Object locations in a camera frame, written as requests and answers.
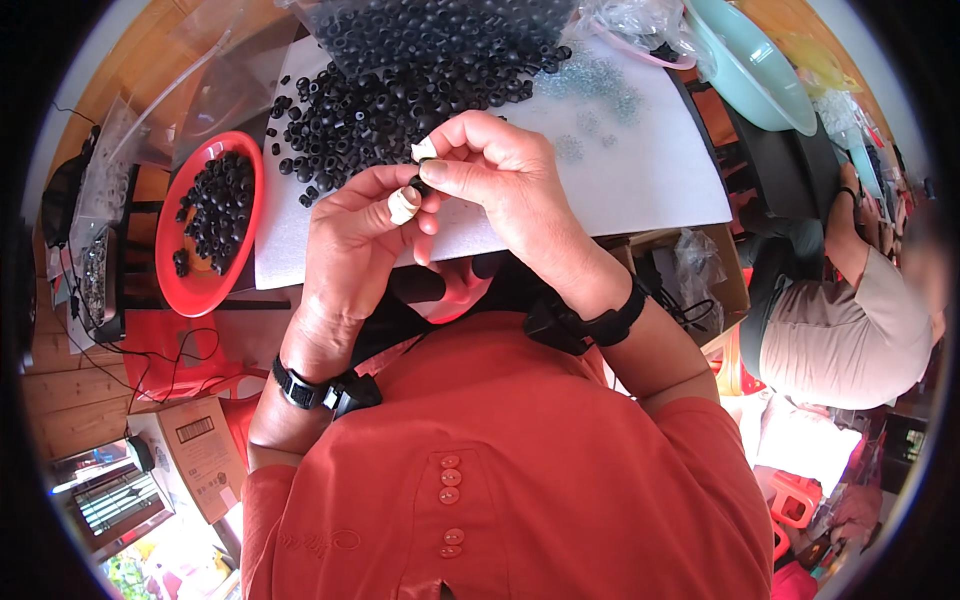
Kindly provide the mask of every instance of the finger bandage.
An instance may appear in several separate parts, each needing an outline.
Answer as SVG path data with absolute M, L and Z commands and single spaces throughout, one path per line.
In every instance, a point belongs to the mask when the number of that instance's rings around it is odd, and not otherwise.
M 387 198 L 387 207 L 390 208 L 390 222 L 403 225 L 420 210 L 420 196 L 414 188 L 405 185 Z
M 421 161 L 428 158 L 437 157 L 437 149 L 434 147 L 433 142 L 430 141 L 429 135 L 421 140 L 419 144 L 410 146 L 410 156 L 417 164 L 420 164 Z

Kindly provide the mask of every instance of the small box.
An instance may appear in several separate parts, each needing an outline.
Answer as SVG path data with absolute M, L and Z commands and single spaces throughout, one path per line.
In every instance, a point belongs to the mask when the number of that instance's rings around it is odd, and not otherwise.
M 127 425 L 150 448 L 167 509 L 212 524 L 237 503 L 247 470 L 216 396 L 160 404 L 128 415 Z
M 736 254 L 736 245 L 733 236 L 726 224 L 703 225 L 691 228 L 705 233 L 717 246 L 720 262 L 723 264 L 727 278 L 710 286 L 710 292 L 723 305 L 723 330 L 715 336 L 691 330 L 690 337 L 697 343 L 704 355 L 722 348 L 733 334 L 733 328 L 747 317 L 750 308 L 750 294 L 743 278 L 740 259 Z M 633 258 L 656 248 L 673 248 L 680 238 L 678 228 L 655 229 L 630 235 L 615 235 L 599 239 L 600 245 L 607 249 L 631 273 L 636 273 Z

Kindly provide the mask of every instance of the white foam sheet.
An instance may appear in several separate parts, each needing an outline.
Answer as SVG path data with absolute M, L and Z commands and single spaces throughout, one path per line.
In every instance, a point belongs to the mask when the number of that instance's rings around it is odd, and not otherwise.
M 558 167 L 570 206 L 592 236 L 728 222 L 731 213 L 723 184 L 669 76 L 661 68 L 621 57 L 596 39 L 588 47 L 597 58 L 615 60 L 627 84 L 643 96 L 635 125 L 618 125 L 597 101 L 557 100 L 542 94 L 490 112 L 551 141 L 569 134 L 583 142 L 584 157 Z M 296 101 L 297 79 L 315 78 L 328 62 L 328 54 L 312 37 L 294 42 L 278 77 L 289 75 L 290 83 L 277 84 L 276 95 Z M 586 110 L 600 118 L 600 133 L 578 132 L 577 115 Z M 261 290 L 303 283 L 311 211 L 298 202 L 306 184 L 277 170 L 283 158 L 297 155 L 282 138 L 287 121 L 286 116 L 271 119 L 277 135 L 264 140 L 265 198 L 255 246 L 256 287 Z M 608 134 L 617 137 L 610 148 L 600 141 Z M 270 152 L 274 142 L 280 145 L 278 156 Z M 440 232 L 434 239 L 434 260 L 505 248 L 476 204 L 451 199 L 437 216 Z M 413 257 L 408 251 L 397 266 L 409 264 Z

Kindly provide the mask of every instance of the dark pants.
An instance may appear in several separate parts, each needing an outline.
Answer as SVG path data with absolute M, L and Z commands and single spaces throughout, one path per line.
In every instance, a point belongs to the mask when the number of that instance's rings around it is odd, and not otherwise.
M 783 291 L 794 281 L 824 277 L 824 226 L 820 221 L 770 217 L 753 199 L 740 209 L 740 225 L 753 236 L 736 246 L 740 265 L 753 267 L 750 309 L 740 323 L 740 357 L 760 377 L 760 346 Z
M 493 275 L 493 281 L 487 293 L 454 323 L 493 310 L 527 314 L 534 302 L 549 289 L 542 279 L 509 252 L 474 256 L 472 270 L 482 278 Z M 430 323 L 406 303 L 439 300 L 443 293 L 443 278 L 425 267 L 394 269 L 387 292 L 360 328 L 350 356 L 350 367 L 356 367 L 400 342 L 446 326 Z

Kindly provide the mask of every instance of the red bowl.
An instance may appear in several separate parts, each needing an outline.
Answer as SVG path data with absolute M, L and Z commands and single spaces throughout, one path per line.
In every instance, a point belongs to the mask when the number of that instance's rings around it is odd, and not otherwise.
M 194 209 L 190 208 L 186 223 L 177 223 L 175 219 L 180 210 L 180 198 L 193 186 L 194 176 L 204 169 L 208 160 L 218 158 L 229 150 L 235 150 L 253 163 L 253 206 L 243 244 L 233 256 L 230 268 L 219 276 L 210 269 L 209 258 L 200 259 L 194 253 L 193 239 L 183 235 L 183 228 L 193 218 Z M 156 224 L 156 278 L 171 308 L 184 317 L 201 317 L 227 297 L 250 256 L 256 224 L 260 220 L 262 198 L 263 155 L 253 138 L 243 132 L 225 132 L 211 137 L 183 163 L 173 185 L 167 190 Z M 177 277 L 174 252 L 182 248 L 186 248 L 190 256 L 190 273 L 186 277 Z

